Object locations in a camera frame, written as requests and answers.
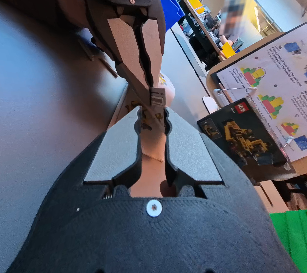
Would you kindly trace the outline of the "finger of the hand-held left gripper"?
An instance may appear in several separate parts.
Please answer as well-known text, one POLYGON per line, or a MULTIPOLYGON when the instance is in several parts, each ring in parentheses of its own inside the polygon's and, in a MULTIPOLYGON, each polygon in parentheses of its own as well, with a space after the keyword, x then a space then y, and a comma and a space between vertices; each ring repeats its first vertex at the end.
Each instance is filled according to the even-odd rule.
POLYGON ((118 73, 134 89, 140 100, 151 105, 151 89, 154 87, 154 20, 147 19, 135 30, 121 18, 107 19, 120 60, 118 73))
POLYGON ((141 40, 145 50, 147 64, 147 80, 150 87, 157 88, 159 85, 160 70, 162 64, 162 50, 158 22, 148 19, 141 26, 141 40))

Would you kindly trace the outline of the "grey divider panel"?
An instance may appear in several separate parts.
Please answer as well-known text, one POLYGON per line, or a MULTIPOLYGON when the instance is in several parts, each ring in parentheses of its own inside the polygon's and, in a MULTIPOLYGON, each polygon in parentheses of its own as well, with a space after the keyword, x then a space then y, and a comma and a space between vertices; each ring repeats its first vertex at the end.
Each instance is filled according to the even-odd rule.
POLYGON ((183 53, 186 55, 190 65, 193 67, 194 71, 198 76, 202 79, 205 79, 207 76, 207 72, 205 70, 205 64, 203 64, 197 54, 195 53, 194 49, 190 45, 186 35, 184 34, 183 30, 179 26, 178 23, 175 23, 171 30, 178 41, 179 45, 181 46, 183 53))

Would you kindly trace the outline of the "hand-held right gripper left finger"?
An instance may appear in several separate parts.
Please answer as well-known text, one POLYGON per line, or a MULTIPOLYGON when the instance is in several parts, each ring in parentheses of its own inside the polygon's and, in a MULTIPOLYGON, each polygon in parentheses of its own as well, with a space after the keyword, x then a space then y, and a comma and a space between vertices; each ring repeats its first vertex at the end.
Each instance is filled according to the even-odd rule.
POLYGON ((131 188, 142 173, 142 107, 136 106, 104 135, 84 178, 85 184, 131 188))

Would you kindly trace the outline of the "green plastic bin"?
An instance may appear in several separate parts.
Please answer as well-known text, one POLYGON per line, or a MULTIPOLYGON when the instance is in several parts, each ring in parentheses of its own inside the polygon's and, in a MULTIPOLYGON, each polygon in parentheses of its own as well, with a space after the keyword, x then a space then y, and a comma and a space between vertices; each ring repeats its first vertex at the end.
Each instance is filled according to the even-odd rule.
POLYGON ((307 210, 272 213, 280 241, 300 272, 307 272, 307 210))

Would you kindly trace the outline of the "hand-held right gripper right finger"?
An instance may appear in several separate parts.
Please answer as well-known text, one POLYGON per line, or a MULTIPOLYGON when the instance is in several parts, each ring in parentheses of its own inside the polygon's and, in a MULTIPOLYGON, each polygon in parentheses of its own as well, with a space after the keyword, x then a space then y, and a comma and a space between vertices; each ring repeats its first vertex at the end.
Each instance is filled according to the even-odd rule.
POLYGON ((222 178, 207 149, 203 134, 170 107, 165 107, 165 174, 167 184, 221 184, 222 178))

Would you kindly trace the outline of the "lego instruction booklet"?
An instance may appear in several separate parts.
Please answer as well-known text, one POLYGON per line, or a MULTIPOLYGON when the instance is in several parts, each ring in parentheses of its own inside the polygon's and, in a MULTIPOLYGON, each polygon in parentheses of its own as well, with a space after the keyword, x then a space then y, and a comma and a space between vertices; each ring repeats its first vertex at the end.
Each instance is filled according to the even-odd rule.
POLYGON ((173 101, 175 97, 175 88, 170 79, 163 72, 160 72, 158 87, 166 89, 166 106, 164 107, 157 105, 145 106, 133 89, 127 85, 119 100, 108 129, 115 125, 136 106, 141 106, 142 118, 140 139, 142 153, 163 162, 166 143, 164 108, 169 106, 173 101))

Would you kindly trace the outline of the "white stand foot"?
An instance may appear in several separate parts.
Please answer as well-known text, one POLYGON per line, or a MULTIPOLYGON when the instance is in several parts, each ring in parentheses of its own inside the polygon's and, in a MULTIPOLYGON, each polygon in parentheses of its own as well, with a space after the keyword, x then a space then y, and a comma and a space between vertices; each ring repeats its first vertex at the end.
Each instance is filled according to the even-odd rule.
POLYGON ((203 96, 202 100, 209 114, 212 114, 220 109, 214 98, 203 96))

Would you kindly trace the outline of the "cluttered wooden workbench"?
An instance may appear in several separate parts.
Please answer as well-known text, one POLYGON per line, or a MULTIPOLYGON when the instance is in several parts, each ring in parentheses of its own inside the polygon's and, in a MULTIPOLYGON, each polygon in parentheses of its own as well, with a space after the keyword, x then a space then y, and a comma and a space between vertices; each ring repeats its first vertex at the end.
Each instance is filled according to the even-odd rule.
POLYGON ((216 43, 217 38, 209 31, 209 28, 204 23, 202 17, 192 7, 189 0, 179 0, 185 19, 193 30, 202 48, 209 54, 215 52, 218 61, 226 60, 224 53, 219 44, 216 43))

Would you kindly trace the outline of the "small grey lego piece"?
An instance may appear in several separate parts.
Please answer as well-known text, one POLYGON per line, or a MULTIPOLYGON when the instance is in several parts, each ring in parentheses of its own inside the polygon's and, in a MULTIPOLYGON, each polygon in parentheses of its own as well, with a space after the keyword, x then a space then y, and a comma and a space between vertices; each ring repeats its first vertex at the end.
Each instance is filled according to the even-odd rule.
POLYGON ((150 88, 150 102, 151 105, 166 106, 166 89, 160 87, 150 88))

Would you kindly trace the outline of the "blue plastic bin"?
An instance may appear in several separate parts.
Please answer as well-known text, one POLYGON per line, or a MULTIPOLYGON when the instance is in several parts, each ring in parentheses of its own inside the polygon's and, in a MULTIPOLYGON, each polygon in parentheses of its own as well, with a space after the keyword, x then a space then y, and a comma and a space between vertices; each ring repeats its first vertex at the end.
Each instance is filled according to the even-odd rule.
POLYGON ((185 17, 185 13, 182 10, 177 0, 161 0, 166 32, 171 29, 175 23, 177 23, 182 17, 185 17))

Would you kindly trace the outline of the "black lego set box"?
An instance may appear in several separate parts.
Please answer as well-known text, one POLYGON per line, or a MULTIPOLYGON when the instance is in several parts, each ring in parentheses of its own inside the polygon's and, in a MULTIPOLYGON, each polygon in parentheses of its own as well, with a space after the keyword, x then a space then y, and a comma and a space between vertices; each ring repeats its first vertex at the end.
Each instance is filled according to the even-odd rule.
POLYGON ((298 176, 282 144, 246 98, 218 109, 197 124, 255 182, 298 176))

